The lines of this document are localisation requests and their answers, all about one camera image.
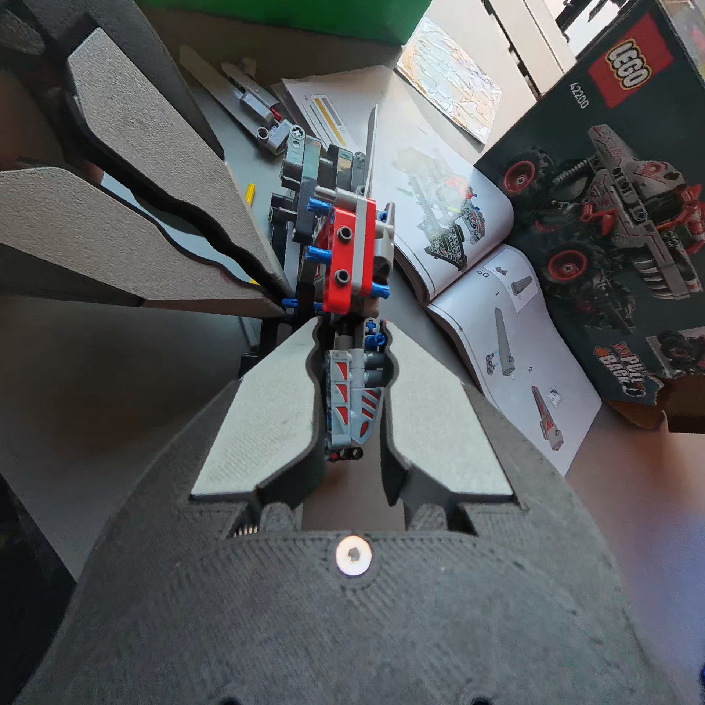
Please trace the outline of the red and grey lego model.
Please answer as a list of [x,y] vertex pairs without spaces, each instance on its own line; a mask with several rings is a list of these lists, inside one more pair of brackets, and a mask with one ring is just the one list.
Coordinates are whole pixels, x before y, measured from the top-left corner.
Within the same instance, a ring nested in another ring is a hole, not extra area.
[[323,150],[291,126],[280,170],[287,195],[273,195],[272,228],[300,246],[295,296],[283,307],[297,322],[322,322],[325,458],[359,460],[382,410],[387,336],[380,300],[391,294],[395,204],[372,198],[379,106],[370,112],[366,150]]

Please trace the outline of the grey lego beam assembly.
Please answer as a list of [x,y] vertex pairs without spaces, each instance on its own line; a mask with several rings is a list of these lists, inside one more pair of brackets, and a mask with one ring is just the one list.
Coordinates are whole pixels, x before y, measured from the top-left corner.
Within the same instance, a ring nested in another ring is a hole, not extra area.
[[304,129],[283,117],[271,93],[234,64],[223,62],[220,69],[231,88],[221,106],[261,149],[276,156],[289,142],[296,147],[304,145]]

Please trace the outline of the dark lego set box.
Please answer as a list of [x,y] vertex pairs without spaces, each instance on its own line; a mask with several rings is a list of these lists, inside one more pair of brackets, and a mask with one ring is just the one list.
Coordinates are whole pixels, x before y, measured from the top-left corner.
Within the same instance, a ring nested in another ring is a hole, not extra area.
[[704,2],[633,1],[477,168],[601,398],[704,432]]

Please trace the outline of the long grey lego panel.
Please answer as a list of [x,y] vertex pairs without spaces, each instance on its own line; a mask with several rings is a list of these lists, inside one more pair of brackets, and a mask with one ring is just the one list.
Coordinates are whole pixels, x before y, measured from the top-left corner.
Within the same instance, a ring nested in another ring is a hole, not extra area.
[[178,55],[181,66],[216,99],[248,134],[258,140],[260,121],[243,108],[242,93],[191,47],[180,45]]

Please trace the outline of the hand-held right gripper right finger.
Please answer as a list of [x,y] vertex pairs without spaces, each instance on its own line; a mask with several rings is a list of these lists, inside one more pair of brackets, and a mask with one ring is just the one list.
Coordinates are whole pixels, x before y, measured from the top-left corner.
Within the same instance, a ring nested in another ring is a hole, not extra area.
[[515,492],[464,383],[392,322],[384,371],[382,486],[390,506],[454,513],[512,503]]

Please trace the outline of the open lego instruction booklet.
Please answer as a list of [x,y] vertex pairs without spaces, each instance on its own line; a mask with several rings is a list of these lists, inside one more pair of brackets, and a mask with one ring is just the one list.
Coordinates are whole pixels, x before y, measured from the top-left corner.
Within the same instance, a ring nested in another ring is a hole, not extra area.
[[381,137],[373,193],[395,258],[487,399],[567,475],[601,400],[556,330],[538,267],[506,240],[509,199],[436,134]]

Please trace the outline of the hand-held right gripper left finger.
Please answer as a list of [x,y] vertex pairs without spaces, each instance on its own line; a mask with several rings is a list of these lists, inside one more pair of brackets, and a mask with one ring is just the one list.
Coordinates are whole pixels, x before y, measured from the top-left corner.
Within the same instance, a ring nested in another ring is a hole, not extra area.
[[325,470],[321,319],[245,374],[190,496],[301,504]]

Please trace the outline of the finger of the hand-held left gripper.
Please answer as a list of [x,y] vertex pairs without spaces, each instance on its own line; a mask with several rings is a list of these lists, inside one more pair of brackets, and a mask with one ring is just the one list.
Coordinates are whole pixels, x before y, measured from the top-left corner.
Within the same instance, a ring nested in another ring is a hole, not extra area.
[[225,161],[102,29],[67,57],[80,127],[133,193],[194,226],[278,299],[283,267]]
[[283,309],[72,171],[1,172],[1,292],[259,319]]

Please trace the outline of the white shelf unit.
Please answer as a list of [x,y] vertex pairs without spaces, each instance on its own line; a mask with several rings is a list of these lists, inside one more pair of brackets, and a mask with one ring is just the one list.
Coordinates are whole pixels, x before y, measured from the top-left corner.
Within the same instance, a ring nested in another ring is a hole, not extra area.
[[540,100],[576,63],[576,54],[558,26],[563,1],[482,1],[505,37],[524,82]]

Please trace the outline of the closed white booklet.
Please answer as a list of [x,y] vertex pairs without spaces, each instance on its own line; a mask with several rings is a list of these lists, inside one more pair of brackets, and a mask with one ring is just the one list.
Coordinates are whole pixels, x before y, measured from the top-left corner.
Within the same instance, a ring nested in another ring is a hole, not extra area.
[[393,72],[370,66],[303,79],[284,78],[281,95],[304,121],[324,149],[335,145],[365,152],[369,115],[382,103]]

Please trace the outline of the shiny sticker sheet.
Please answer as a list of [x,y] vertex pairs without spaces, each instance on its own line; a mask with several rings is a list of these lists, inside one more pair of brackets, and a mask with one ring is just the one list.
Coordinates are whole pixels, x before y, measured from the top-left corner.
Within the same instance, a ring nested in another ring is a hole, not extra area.
[[503,91],[440,26],[423,17],[395,70],[458,128],[487,144]]

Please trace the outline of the green plastic bin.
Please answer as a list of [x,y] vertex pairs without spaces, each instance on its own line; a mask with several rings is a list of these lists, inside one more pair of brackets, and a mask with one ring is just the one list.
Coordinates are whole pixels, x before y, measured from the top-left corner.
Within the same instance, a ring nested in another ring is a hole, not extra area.
[[144,7],[403,45],[430,1],[138,1]]

